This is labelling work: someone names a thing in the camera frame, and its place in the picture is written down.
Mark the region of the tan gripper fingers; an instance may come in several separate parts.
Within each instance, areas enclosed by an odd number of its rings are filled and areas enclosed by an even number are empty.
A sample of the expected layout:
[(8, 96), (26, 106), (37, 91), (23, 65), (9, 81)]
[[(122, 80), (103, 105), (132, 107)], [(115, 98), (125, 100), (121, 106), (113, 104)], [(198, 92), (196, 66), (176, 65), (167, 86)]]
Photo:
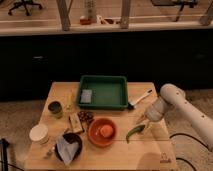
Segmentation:
[(151, 121), (145, 115), (141, 115), (136, 121), (136, 124), (139, 126), (143, 125), (144, 129), (142, 130), (142, 133), (145, 133), (150, 128)]

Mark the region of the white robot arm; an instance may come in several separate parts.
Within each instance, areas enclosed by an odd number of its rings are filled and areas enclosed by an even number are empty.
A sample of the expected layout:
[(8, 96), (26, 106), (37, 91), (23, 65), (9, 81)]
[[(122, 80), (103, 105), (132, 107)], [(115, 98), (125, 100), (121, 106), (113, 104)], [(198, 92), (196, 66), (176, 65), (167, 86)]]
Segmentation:
[(146, 109), (141, 122), (148, 119), (159, 122), (170, 108), (175, 107), (192, 125), (194, 130), (205, 142), (209, 151), (213, 151), (213, 119), (193, 106), (185, 97), (185, 92), (173, 84), (164, 84), (158, 98)]

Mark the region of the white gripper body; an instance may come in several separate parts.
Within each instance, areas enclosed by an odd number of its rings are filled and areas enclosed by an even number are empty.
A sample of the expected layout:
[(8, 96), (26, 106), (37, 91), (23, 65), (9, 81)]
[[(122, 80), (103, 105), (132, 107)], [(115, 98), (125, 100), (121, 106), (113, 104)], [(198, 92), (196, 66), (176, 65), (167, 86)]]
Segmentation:
[(145, 116), (151, 122), (159, 122), (163, 119), (164, 114), (169, 110), (169, 104), (161, 97), (158, 97), (145, 110)]

